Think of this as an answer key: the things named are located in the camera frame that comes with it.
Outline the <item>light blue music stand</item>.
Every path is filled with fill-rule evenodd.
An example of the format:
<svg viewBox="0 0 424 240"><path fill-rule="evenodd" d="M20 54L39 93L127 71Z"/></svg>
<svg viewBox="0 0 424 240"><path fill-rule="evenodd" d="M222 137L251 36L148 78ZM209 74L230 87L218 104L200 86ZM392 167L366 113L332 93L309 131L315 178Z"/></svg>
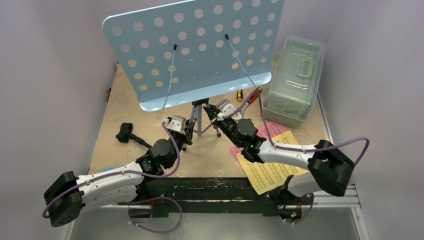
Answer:
<svg viewBox="0 0 424 240"><path fill-rule="evenodd" d="M271 78L282 0L185 0L106 17L140 108L154 112Z"/></svg>

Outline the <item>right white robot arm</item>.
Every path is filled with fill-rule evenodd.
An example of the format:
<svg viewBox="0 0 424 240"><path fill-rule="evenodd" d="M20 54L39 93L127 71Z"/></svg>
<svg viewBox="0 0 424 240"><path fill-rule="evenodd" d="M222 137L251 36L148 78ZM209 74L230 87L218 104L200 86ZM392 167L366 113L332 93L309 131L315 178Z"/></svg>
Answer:
<svg viewBox="0 0 424 240"><path fill-rule="evenodd" d="M285 164L307 171L285 180L280 191L284 202L292 204L300 197L317 191L336 197L345 195L355 164L331 142L320 140L312 145L273 142L270 137L259 136L259 130L249 118L236 121L222 115L215 105L203 109L213 127L220 129L249 162Z"/></svg>

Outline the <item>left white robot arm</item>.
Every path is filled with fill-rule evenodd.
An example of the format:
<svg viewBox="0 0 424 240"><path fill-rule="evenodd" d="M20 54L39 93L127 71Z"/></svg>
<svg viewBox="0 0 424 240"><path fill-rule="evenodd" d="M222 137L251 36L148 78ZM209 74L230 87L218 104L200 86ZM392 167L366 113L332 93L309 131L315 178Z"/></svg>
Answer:
<svg viewBox="0 0 424 240"><path fill-rule="evenodd" d="M89 208L132 201L146 203L149 191L140 184L172 176L180 165L183 146L192 144L193 123L181 130L163 128L168 139L157 140L136 161L88 175L62 173L43 194L46 207L42 217L49 219L52 227L61 227Z"/></svg>

